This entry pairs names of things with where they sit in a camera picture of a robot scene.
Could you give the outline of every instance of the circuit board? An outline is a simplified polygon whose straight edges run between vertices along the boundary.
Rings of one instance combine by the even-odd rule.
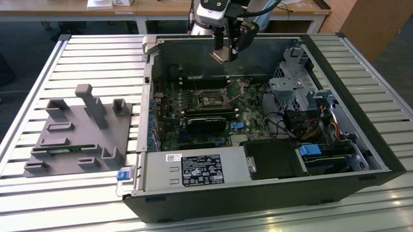
[[[242,141],[270,138],[261,113],[260,86],[262,84],[250,85],[248,78],[230,78],[229,85],[221,89],[183,90],[171,83],[163,93],[155,95],[162,151],[238,146]],[[237,118],[226,121],[225,130],[213,134],[189,133],[183,110],[209,112],[214,109],[237,111]]]

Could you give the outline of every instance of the white box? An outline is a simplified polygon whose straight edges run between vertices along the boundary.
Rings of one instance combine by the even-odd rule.
[[[89,0],[89,11],[113,9],[113,0]]]
[[[130,6],[134,2],[134,0],[113,0],[114,5],[118,6]]]

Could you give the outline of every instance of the table leg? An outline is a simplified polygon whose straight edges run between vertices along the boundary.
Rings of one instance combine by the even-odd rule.
[[[50,21],[42,21],[40,23],[42,23],[42,26],[43,26],[43,28],[46,30],[51,30],[53,29]]]
[[[326,15],[316,15],[314,20],[312,21],[308,33],[309,34],[317,34],[320,31],[320,28],[322,26],[324,20]]]
[[[147,34],[149,33],[147,17],[146,16],[137,16],[135,22],[137,22],[139,34]]]

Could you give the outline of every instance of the barcode sticker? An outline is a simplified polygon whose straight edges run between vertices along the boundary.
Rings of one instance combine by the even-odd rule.
[[[167,154],[167,162],[181,161],[182,154]]]
[[[134,14],[134,12],[131,12],[131,11],[115,11],[115,14],[117,15],[133,15]]]

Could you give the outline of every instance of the motherboard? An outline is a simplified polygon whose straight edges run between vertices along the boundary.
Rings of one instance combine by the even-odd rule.
[[[238,146],[272,137],[261,87],[249,77],[183,77],[154,86],[161,150]]]

